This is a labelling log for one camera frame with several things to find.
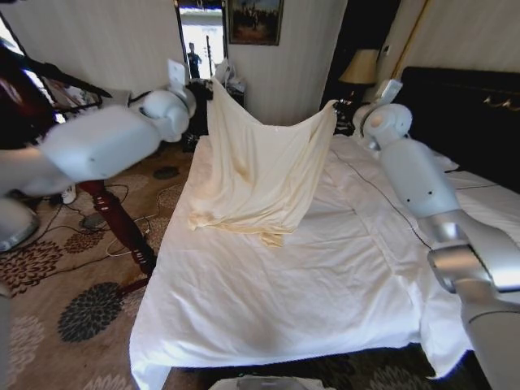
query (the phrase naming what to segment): floral rug pattern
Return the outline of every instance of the floral rug pattern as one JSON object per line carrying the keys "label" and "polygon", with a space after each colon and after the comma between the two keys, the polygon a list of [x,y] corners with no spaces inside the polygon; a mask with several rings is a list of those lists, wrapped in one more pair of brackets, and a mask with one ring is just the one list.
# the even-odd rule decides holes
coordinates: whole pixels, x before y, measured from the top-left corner
{"label": "floral rug pattern", "polygon": [[[106,182],[158,250],[188,177],[191,154],[180,145],[158,152]],[[42,201],[39,230],[0,255],[0,278],[11,288],[9,390],[131,390],[128,341],[145,289],[120,298],[119,286],[141,277],[126,249],[98,221],[90,197],[79,190],[69,206]],[[338,390],[485,388],[481,373],[461,364],[447,379],[433,372],[417,345],[373,349],[268,366],[174,369],[165,389],[207,390],[240,375],[321,379]]]}

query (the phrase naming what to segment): table lamp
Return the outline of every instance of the table lamp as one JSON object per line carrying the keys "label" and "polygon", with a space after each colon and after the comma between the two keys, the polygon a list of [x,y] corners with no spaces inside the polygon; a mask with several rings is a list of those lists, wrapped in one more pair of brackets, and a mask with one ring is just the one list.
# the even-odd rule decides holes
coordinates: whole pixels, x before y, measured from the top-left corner
{"label": "table lamp", "polygon": [[349,85],[350,101],[360,102],[365,90],[375,85],[378,54],[379,51],[376,49],[359,49],[338,79],[341,83]]}
{"label": "table lamp", "polygon": [[344,105],[344,109],[338,116],[336,133],[352,135],[352,117],[361,105],[366,89],[377,81],[375,67],[378,54],[376,49],[359,49],[338,79],[338,95],[342,97],[340,103]]}

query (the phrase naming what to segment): wooden chair leg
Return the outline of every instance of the wooden chair leg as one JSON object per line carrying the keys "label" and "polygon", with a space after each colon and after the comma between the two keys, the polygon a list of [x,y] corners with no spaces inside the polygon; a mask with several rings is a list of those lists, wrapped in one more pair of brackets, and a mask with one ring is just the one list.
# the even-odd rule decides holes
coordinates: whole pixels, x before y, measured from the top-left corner
{"label": "wooden chair leg", "polygon": [[[105,188],[103,180],[85,181],[78,184],[81,189],[92,196],[94,209],[102,215],[116,238],[131,252],[134,262],[146,274],[152,275],[157,257],[154,250],[146,243],[141,231],[130,215],[121,206],[119,199]],[[141,280],[124,288],[124,293],[130,293],[145,285]]]}

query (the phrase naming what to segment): mirror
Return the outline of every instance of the mirror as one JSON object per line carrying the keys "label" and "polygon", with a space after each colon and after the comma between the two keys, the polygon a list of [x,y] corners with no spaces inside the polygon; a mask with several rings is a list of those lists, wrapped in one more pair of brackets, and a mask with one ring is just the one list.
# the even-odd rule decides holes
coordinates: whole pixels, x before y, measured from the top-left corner
{"label": "mirror", "polygon": [[179,2],[177,11],[190,78],[210,79],[224,59],[223,8],[219,4],[199,7]]}

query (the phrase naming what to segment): lampshade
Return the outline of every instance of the lampshade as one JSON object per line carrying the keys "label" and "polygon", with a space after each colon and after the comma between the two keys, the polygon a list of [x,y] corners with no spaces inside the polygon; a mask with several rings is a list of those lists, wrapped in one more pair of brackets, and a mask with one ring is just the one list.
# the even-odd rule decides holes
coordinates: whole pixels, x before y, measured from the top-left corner
{"label": "lampshade", "polygon": [[342,83],[372,85],[377,79],[375,65],[379,51],[375,49],[360,49],[352,58],[347,69],[341,75]]}

